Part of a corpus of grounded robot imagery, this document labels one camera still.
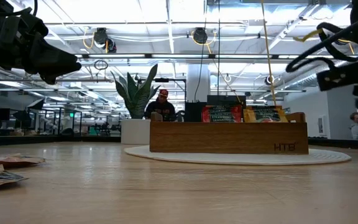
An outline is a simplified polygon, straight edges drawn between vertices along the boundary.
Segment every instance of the white round mat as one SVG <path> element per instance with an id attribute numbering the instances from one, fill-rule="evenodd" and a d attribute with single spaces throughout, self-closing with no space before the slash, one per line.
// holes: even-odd
<path id="1" fill-rule="evenodd" d="M 352 159 L 345 153 L 320 149 L 309 149 L 309 155 L 162 153 L 150 152 L 149 146 L 131 147 L 124 151 L 129 155 L 148 159 L 199 164 L 285 166 L 327 164 Z"/>

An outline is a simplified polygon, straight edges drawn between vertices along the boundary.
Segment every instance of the potted plant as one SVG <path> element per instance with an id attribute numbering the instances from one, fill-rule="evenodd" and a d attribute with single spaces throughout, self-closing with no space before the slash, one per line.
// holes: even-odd
<path id="1" fill-rule="evenodd" d="M 122 144 L 150 144 L 150 120 L 143 119 L 144 112 L 150 99 L 157 92 L 158 87 L 152 87 L 152 81 L 157 74 L 158 65 L 154 65 L 145 82 L 138 85 L 128 73 L 127 80 L 119 75 L 116 82 L 118 94 L 124 99 L 125 106 L 132 119 L 121 121 Z"/>

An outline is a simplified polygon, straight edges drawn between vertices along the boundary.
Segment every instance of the htb logo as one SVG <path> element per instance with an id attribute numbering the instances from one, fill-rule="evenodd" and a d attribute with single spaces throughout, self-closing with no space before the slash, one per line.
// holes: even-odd
<path id="1" fill-rule="evenodd" d="M 274 144 L 274 151 L 276 152 L 287 152 L 287 151 L 295 151 L 295 144 L 296 143 L 290 143 L 290 144 L 286 144 L 286 143 L 278 143 L 278 144 Z"/>

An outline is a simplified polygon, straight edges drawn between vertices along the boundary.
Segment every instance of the snake plant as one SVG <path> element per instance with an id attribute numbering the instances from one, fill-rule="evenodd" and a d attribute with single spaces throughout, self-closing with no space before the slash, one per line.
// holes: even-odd
<path id="1" fill-rule="evenodd" d="M 123 97 L 125 106 L 129 110 L 132 119 L 142 119 L 147 103 L 155 95 L 160 86 L 152 87 L 152 81 L 157 74 L 158 65 L 154 65 L 145 82 L 137 85 L 132 76 L 128 73 L 127 79 L 118 75 L 118 79 L 111 72 L 116 82 L 118 94 Z"/>

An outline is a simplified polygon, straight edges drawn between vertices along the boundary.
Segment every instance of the wooden crate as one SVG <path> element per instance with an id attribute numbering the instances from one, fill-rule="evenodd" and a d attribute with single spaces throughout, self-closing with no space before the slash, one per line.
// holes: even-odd
<path id="1" fill-rule="evenodd" d="M 150 151 L 308 154 L 307 124 L 151 122 Z"/>

